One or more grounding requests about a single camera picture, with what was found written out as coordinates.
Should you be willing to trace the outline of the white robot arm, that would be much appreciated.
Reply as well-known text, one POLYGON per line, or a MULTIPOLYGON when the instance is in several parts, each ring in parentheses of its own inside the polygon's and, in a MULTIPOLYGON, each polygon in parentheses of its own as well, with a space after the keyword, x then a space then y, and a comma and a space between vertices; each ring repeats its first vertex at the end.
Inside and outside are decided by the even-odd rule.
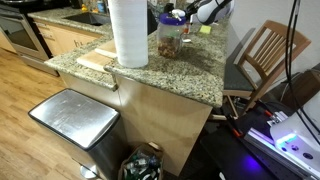
MULTIPOLYGON (((291 63, 310 44, 310 40, 296 30, 300 0, 294 0, 289 22, 284 25, 267 20, 255 34, 235 70, 227 72, 224 95, 250 98, 251 108, 273 81, 285 73, 291 82, 291 63)), ((270 129, 274 145, 290 160, 310 169, 319 168, 319 127, 299 108, 287 120, 270 129)))

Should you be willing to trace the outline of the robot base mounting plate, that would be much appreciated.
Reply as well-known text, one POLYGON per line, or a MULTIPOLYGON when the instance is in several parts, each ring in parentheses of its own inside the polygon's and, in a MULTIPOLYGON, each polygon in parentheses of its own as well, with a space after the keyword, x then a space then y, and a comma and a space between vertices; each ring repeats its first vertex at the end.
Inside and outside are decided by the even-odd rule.
POLYGON ((245 140, 303 179, 320 180, 319 132, 309 122, 304 125, 296 113, 277 115, 267 122, 269 136, 250 128, 245 140))

